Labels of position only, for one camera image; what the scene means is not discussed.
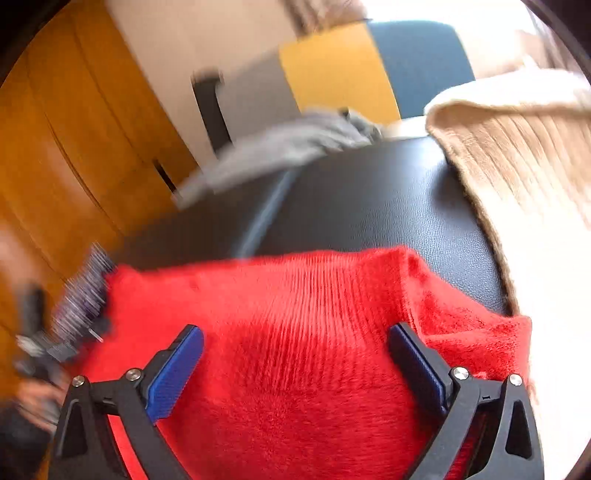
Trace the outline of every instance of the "metal screw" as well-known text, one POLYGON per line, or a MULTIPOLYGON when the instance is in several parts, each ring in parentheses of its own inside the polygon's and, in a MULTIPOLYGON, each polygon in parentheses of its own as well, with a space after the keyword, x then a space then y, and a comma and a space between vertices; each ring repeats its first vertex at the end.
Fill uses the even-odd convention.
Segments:
POLYGON ((464 367, 456 367, 452 370, 452 374, 458 380, 465 380, 470 376, 470 372, 464 367))
POLYGON ((517 374, 509 375, 509 381, 516 387, 519 387, 523 383, 523 379, 517 374))
POLYGON ((141 376, 142 371, 139 368, 132 368, 130 370, 127 370, 127 373, 125 374, 125 378, 130 382, 135 382, 141 376))
POLYGON ((74 385, 76 388, 84 385, 84 382, 85 382, 85 379, 82 375, 78 375, 72 379, 72 385, 74 385))

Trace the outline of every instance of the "chair backrest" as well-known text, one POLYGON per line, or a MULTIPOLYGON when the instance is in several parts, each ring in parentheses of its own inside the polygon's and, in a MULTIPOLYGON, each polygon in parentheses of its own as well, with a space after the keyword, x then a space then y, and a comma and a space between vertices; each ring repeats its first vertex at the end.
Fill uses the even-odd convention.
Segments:
POLYGON ((431 21, 356 23, 286 44, 217 87, 232 141, 313 107, 352 108, 388 124, 423 114, 474 80, 455 30, 431 21))

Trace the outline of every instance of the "blue gripper pad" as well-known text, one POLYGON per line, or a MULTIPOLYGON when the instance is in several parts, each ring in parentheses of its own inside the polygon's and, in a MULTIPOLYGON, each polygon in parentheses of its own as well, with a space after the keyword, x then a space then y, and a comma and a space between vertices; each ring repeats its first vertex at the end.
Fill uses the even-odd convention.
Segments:
POLYGON ((152 423, 172 412, 197 366, 203 345, 201 329, 187 325, 170 347, 154 355, 144 369, 141 393, 152 423))
POLYGON ((388 349, 419 403, 445 416, 453 392, 451 369, 445 360, 404 322, 390 327, 388 349))

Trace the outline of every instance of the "white wall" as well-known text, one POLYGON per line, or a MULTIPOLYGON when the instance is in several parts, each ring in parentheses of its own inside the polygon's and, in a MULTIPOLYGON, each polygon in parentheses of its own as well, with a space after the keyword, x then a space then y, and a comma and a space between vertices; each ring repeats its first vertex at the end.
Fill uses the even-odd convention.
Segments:
POLYGON ((295 39, 280 0, 106 0, 131 53, 198 163, 214 158, 191 88, 295 39))
POLYGON ((368 10, 368 17, 376 21, 433 20, 454 27, 476 24, 535 33, 531 17, 521 0, 362 1, 368 10))

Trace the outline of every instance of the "blue panel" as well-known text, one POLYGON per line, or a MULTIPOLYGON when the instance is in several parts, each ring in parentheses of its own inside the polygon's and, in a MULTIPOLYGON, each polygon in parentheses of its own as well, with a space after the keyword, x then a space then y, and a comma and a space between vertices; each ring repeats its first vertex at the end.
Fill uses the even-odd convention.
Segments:
POLYGON ((413 20, 371 22, 368 28, 401 118, 423 115, 438 93, 475 79, 456 31, 449 25, 413 20))
POLYGON ((155 423, 172 412, 203 353, 203 332, 193 327, 148 388, 146 412, 155 423))
POLYGON ((444 386, 421 352, 400 328, 400 325, 390 328, 388 341, 390 348, 396 352, 396 360, 400 370, 407 381, 412 380, 410 387, 418 397, 417 400, 426 406, 428 411, 446 415, 444 386))

